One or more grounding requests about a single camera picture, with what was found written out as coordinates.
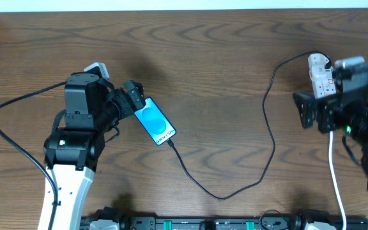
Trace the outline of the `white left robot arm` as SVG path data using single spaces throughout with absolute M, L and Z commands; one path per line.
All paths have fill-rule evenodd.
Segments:
M 142 109 L 141 83 L 128 80 L 115 88 L 99 73 L 73 73 L 65 84 L 66 109 L 54 122 L 43 150 L 48 175 L 39 229 L 78 229 L 93 182 L 105 133 Z

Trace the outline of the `blue smartphone lit screen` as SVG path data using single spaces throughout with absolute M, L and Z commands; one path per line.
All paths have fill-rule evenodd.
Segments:
M 135 117 L 154 143 L 160 146 L 176 135 L 176 129 L 151 97 L 147 97 L 145 102 L 146 105 L 142 109 L 134 112 Z

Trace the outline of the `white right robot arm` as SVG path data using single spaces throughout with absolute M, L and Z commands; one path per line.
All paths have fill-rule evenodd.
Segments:
M 342 129 L 345 137 L 351 137 L 361 145 L 361 160 L 353 154 L 350 157 L 364 170 L 368 189 L 368 84 L 318 99 L 310 93 L 296 92 L 293 100 L 304 129 L 316 121 L 322 134 Z

